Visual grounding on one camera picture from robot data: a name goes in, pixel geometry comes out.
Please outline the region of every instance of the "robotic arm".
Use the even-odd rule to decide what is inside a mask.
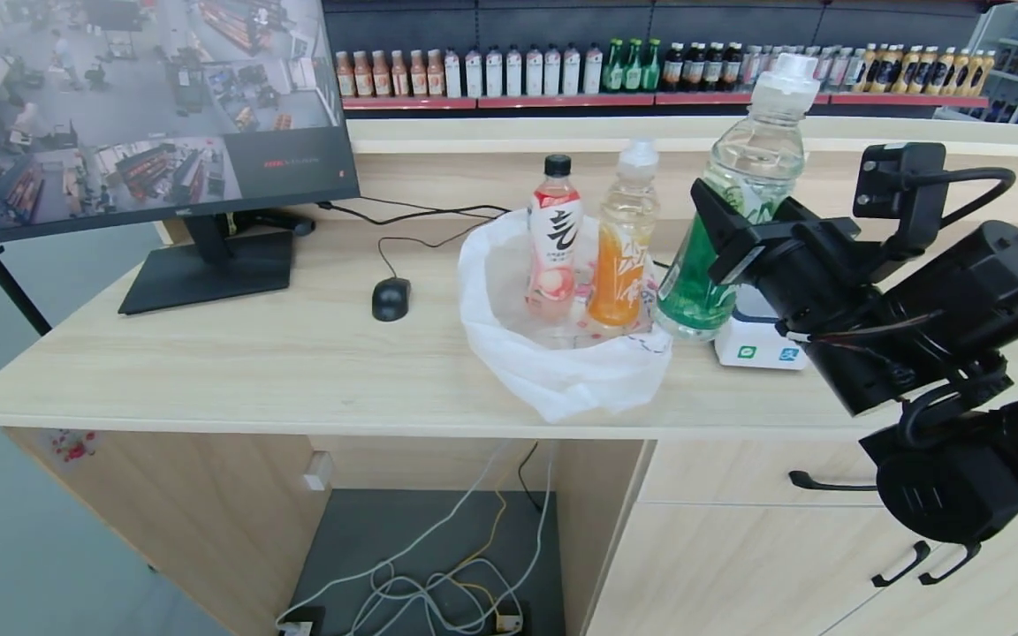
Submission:
[[[968,546],[961,567],[1018,514],[1018,402],[974,411],[1013,385],[1001,347],[1018,339],[1018,228],[981,223],[889,291],[875,286],[1015,181],[945,171],[945,157],[941,143],[865,150],[854,217],[898,221],[884,242],[792,197],[750,225],[700,179],[690,193],[719,254],[714,281],[756,287],[852,415],[901,403],[897,424],[860,441],[878,493],[910,530]],[[998,185],[941,216],[949,184],[981,178]]]

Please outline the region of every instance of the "monitor stand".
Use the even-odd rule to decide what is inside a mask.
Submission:
[[[227,241],[214,217],[185,218],[193,244],[154,250],[120,305],[120,313],[283,290],[290,286],[293,233],[274,232]]]

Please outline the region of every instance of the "black drawer handle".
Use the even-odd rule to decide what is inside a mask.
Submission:
[[[945,572],[942,576],[934,576],[932,574],[929,574],[929,572],[924,572],[924,574],[917,577],[917,580],[919,580],[922,585],[937,585],[943,580],[949,579],[950,576],[953,576],[958,569],[965,567],[965,564],[967,564],[970,560],[976,559],[976,555],[979,555],[979,553],[981,553],[981,544],[973,543],[972,545],[965,545],[965,559],[961,559],[961,563],[954,565],[953,569],[950,569],[949,572]]]
[[[913,571],[914,568],[920,566],[922,561],[928,559],[928,556],[931,552],[932,551],[929,551],[929,543],[924,542],[924,540],[918,540],[917,543],[914,543],[914,553],[915,553],[914,561],[912,564],[906,566],[906,569],[904,569],[904,571],[898,572],[898,574],[895,575],[894,578],[890,580],[883,579],[881,574],[875,574],[869,580],[869,582],[874,584],[874,587],[890,587],[894,583],[897,583],[898,579],[901,579],[902,576],[908,575],[910,571]]]
[[[841,490],[850,493],[873,493],[878,490],[874,484],[869,485],[843,485],[840,483],[821,483],[812,479],[807,471],[791,471],[788,478],[792,479],[792,485],[802,487],[804,490]]]

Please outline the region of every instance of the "bottle cap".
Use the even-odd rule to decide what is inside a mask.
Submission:
[[[815,79],[816,64],[815,57],[781,53],[773,68],[756,77],[752,104],[807,112],[819,94],[819,80]]]
[[[659,165],[659,151],[654,149],[654,139],[631,139],[619,154],[619,168],[645,169]]]
[[[573,158],[568,156],[549,156],[545,158],[546,177],[568,177],[573,173]]]

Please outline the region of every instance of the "monitor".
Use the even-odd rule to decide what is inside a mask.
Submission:
[[[288,285],[221,215],[358,196],[320,0],[0,3],[0,242],[182,218],[121,311]]]

